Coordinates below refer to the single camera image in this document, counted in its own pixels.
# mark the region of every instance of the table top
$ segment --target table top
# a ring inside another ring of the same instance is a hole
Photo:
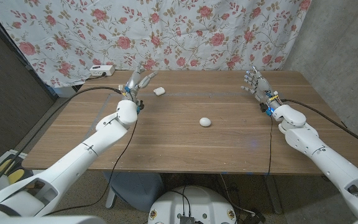
[[[117,88],[131,71],[88,80],[81,89]],[[270,118],[261,113],[253,95],[240,89],[242,71],[160,71],[138,99],[140,112],[134,137],[116,171],[266,174],[270,159]],[[301,101],[340,122],[334,111],[299,72],[262,72],[282,98]],[[164,87],[166,94],[153,90]],[[46,169],[85,137],[94,133],[100,119],[116,111],[121,96],[110,90],[93,90],[72,99],[30,151],[22,165]],[[290,103],[307,117],[320,138],[358,167],[358,140],[315,112]],[[200,119],[212,121],[208,128]],[[309,175],[321,171],[305,155],[291,148],[273,120],[271,174]],[[133,131],[97,158],[90,170],[110,170]]]

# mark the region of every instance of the power strip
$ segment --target power strip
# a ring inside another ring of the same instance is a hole
[[[103,72],[106,72],[106,76],[112,76],[115,69],[112,65],[93,65],[89,70],[92,76],[102,76]]]

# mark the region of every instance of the floral curtain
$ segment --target floral curtain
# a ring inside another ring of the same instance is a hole
[[[0,0],[0,22],[39,77],[79,85],[127,70],[280,69],[311,0]]]

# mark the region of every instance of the gray wall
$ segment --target gray wall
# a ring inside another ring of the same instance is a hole
[[[313,0],[283,70],[300,71],[358,134],[358,1]]]

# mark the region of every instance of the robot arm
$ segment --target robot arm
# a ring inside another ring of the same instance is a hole
[[[124,97],[118,103],[117,111],[103,118],[92,136],[77,145],[47,170],[0,191],[0,218],[40,217],[55,209],[67,190],[94,160],[120,140],[129,127],[137,121],[137,114],[141,109],[136,100],[136,88],[140,80],[139,72],[140,68],[137,68],[126,86],[132,97],[127,97],[123,93]],[[145,79],[149,82],[155,76],[155,73],[153,74]]]
[[[331,149],[306,122],[306,116],[289,105],[283,105],[278,93],[255,67],[247,72],[245,81],[252,88],[241,88],[255,95],[263,112],[281,121],[279,130],[286,142],[308,156],[342,193],[347,205],[358,218],[358,168]]]

